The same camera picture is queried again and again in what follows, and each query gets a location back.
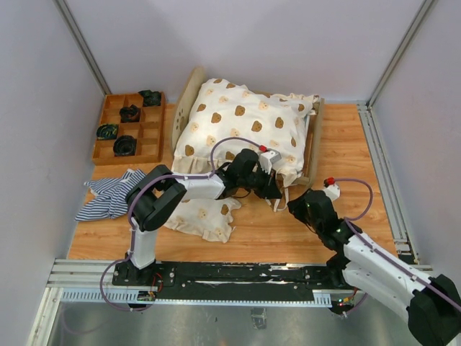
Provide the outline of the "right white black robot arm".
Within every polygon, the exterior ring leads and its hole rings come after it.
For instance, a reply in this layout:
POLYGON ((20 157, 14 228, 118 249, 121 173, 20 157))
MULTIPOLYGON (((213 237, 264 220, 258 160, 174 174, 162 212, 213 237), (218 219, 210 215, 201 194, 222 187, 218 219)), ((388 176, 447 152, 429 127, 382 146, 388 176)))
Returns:
POLYGON ((446 275, 430 275, 393 256, 349 218, 339 218, 325 190, 307 190, 289 212, 336 254, 326 279, 350 285, 387 306, 421 345, 448 345, 460 334, 460 294, 446 275))

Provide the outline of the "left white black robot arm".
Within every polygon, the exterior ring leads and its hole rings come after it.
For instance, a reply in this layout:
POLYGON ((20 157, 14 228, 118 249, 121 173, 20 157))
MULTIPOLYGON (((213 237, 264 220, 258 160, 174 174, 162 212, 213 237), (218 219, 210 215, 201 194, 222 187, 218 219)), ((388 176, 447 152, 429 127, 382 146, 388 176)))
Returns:
POLYGON ((164 273, 156 264, 155 246, 161 228, 185 200, 222 200, 244 189, 261 199, 280 199, 273 163, 281 156, 266 149, 243 149, 231 162, 204 174, 179 174, 159 165, 129 191, 125 201, 130 224, 130 248, 117 262, 113 285, 150 285, 164 273))

